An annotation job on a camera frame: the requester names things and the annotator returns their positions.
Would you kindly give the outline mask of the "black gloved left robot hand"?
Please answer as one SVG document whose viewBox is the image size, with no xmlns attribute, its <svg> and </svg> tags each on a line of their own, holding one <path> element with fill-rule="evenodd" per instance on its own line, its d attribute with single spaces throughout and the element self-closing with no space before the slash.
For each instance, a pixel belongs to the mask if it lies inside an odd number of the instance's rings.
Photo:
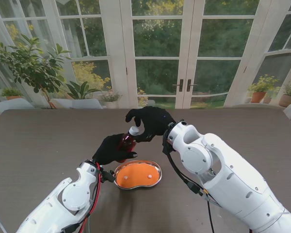
<svg viewBox="0 0 291 233">
<path fill-rule="evenodd" d="M 123 133 L 107 136 L 93 155 L 93 162 L 99 163 L 100 165 L 107 165 L 113 161 L 136 158 L 138 155 L 134 151 L 118 150 L 122 137 Z"/>
</svg>

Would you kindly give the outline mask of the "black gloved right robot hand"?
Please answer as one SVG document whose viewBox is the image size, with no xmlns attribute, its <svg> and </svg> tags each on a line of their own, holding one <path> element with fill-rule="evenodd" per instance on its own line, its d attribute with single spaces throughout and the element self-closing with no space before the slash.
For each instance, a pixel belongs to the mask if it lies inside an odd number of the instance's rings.
<svg viewBox="0 0 291 233">
<path fill-rule="evenodd" d="M 171 115 L 162 108 L 146 106 L 140 109 L 131 109 L 126 114 L 126 122 L 134 119 L 136 127 L 144 125 L 144 132 L 135 137 L 137 143 L 150 142 L 155 136 L 162 136 L 169 129 L 171 123 L 176 122 Z"/>
</svg>

